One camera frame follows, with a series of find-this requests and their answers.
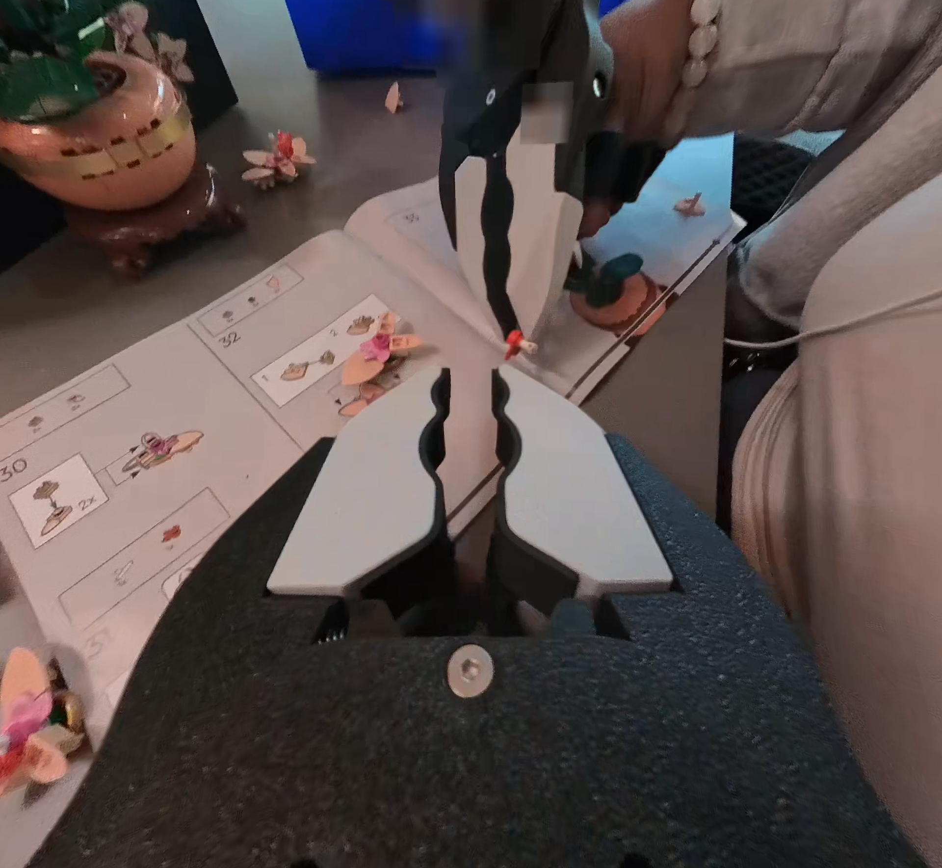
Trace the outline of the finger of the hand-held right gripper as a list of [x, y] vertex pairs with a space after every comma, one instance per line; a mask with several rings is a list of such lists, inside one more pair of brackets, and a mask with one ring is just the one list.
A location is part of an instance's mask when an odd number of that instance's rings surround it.
[[539, 342], [553, 320], [577, 245], [583, 203], [555, 184], [556, 146], [512, 140], [505, 173], [512, 192], [509, 266], [499, 268], [496, 305], [505, 342]]
[[499, 341], [510, 335], [510, 179], [507, 153], [472, 155], [442, 136], [439, 196], [465, 281]]

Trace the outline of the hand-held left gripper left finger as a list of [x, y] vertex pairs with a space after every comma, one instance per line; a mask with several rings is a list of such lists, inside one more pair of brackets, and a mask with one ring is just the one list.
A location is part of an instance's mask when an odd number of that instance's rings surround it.
[[266, 590], [343, 597], [416, 559], [451, 560], [444, 424], [451, 373], [425, 367], [348, 421], [328, 450]]

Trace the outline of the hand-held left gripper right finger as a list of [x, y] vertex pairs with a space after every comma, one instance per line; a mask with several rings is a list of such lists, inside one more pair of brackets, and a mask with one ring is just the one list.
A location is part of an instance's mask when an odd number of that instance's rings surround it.
[[603, 429], [505, 365], [492, 410], [503, 466], [492, 565], [513, 597], [660, 593], [674, 574]]

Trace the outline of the pink brick orchid flower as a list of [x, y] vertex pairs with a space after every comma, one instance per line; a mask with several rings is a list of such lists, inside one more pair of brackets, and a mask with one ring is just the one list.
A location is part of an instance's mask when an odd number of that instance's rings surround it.
[[85, 704], [57, 662], [12, 649], [1, 680], [1, 796], [63, 780], [87, 741]]
[[414, 332], [398, 332], [397, 316], [383, 313], [372, 336], [358, 345], [345, 361], [341, 384], [351, 399], [341, 403], [338, 415], [351, 419], [391, 391], [399, 382], [399, 372], [413, 352], [425, 342]]
[[244, 150], [242, 158], [247, 167], [241, 179], [261, 191], [293, 183], [303, 170], [316, 165], [305, 140], [285, 131], [270, 133], [267, 148]]

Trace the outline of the person's right forearm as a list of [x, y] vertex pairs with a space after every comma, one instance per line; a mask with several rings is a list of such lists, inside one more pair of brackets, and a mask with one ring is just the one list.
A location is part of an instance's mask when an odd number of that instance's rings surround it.
[[720, 0], [686, 137], [880, 125], [940, 67], [941, 0]]

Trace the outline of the grey desk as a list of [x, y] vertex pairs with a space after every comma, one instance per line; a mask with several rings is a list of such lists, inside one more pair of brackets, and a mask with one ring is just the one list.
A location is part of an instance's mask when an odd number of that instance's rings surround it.
[[[171, 245], [149, 278], [117, 277], [85, 243], [60, 234], [2, 273], [2, 414], [53, 391], [234, 289], [305, 241], [340, 227], [383, 192], [429, 178], [441, 91], [402, 82], [406, 109], [382, 107], [386, 78], [325, 80], [302, 59], [284, 0], [197, 0], [239, 102], [200, 137], [249, 219], [233, 238]], [[312, 180], [271, 193], [237, 187], [238, 152], [277, 124], [314, 146]], [[676, 314], [590, 399], [700, 505], [712, 496], [719, 386], [719, 262], [693, 280]]]

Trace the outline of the person's right hand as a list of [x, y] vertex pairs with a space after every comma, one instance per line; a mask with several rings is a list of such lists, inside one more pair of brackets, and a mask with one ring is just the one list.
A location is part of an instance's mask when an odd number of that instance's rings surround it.
[[600, 27], [614, 60], [609, 121], [629, 144], [653, 143], [688, 59], [689, 0], [628, 0]]

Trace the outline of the open instruction booklet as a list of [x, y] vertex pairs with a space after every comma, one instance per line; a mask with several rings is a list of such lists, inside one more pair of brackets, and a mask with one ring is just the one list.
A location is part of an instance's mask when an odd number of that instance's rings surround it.
[[[535, 364], [513, 366], [576, 405], [744, 226], [694, 176], [655, 175], [594, 239], [586, 260], [642, 259], [653, 294], [617, 334], [563, 299]], [[703, 217], [674, 204], [700, 191]], [[211, 545], [321, 438], [351, 419], [342, 367], [394, 311], [423, 339], [396, 388], [449, 367], [439, 470], [449, 532], [494, 497], [499, 343], [467, 287], [437, 179], [362, 205], [210, 308], [2, 419], [2, 548], [100, 746], [137, 658]]]

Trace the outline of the dark brick set box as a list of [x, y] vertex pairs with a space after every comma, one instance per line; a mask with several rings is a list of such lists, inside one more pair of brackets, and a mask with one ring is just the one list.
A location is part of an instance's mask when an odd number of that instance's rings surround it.
[[[151, 25], [187, 43], [194, 83], [186, 85], [194, 127], [202, 134], [238, 102], [236, 91], [197, 0], [147, 0]], [[65, 226], [60, 202], [1, 166], [1, 271], [58, 234]]]

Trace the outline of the person's beige clothing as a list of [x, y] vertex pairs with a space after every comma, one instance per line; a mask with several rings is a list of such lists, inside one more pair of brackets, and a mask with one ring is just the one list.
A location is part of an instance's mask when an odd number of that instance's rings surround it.
[[733, 534], [940, 866], [940, 69], [851, 144], [741, 255], [732, 338], [799, 341], [736, 450]]

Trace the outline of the brick orchid plant model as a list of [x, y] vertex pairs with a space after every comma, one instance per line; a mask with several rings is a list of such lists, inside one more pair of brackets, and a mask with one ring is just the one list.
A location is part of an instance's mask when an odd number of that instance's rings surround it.
[[151, 25], [147, 0], [1, 11], [2, 165], [61, 203], [63, 228], [137, 276], [159, 244], [245, 227], [200, 155], [186, 40]]

